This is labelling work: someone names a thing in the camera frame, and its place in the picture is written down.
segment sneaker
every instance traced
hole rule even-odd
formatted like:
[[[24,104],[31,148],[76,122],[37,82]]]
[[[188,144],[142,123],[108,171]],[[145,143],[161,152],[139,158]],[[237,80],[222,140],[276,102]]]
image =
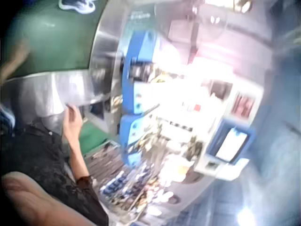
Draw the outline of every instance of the sneaker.
[[[59,0],[58,6],[62,10],[73,9],[80,14],[89,14],[95,11],[95,5],[91,0]]]

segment green panel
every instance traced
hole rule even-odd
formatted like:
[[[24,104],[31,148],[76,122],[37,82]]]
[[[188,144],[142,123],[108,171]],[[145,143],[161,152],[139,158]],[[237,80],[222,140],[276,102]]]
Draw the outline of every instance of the green panel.
[[[106,0],[94,1],[96,10],[82,15],[61,10],[57,0],[39,0],[15,18],[4,41],[2,61],[15,42],[25,39],[31,52],[15,76],[45,71],[87,69],[95,32]]]
[[[87,121],[80,131],[79,143],[82,154],[92,151],[101,145],[109,136],[98,129],[93,123]]]

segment screen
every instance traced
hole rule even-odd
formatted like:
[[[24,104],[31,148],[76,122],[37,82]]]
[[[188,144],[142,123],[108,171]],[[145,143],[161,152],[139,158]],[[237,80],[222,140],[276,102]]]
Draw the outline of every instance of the screen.
[[[246,133],[232,128],[215,156],[225,161],[231,161],[240,150],[247,136]]]

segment monitor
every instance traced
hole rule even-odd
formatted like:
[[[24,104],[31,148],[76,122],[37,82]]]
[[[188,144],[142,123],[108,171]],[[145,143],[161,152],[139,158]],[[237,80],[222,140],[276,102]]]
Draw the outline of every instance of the monitor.
[[[243,156],[254,138],[254,130],[234,121],[223,119],[206,153],[223,162],[235,164]]]

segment person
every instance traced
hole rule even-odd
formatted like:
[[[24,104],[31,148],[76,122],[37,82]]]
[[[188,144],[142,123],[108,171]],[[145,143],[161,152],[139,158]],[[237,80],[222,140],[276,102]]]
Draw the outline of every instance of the person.
[[[70,147],[73,181],[65,170],[62,137],[41,119],[1,137],[2,186],[29,225],[100,225],[109,223],[98,201],[81,154],[79,109],[64,112],[63,136]]]

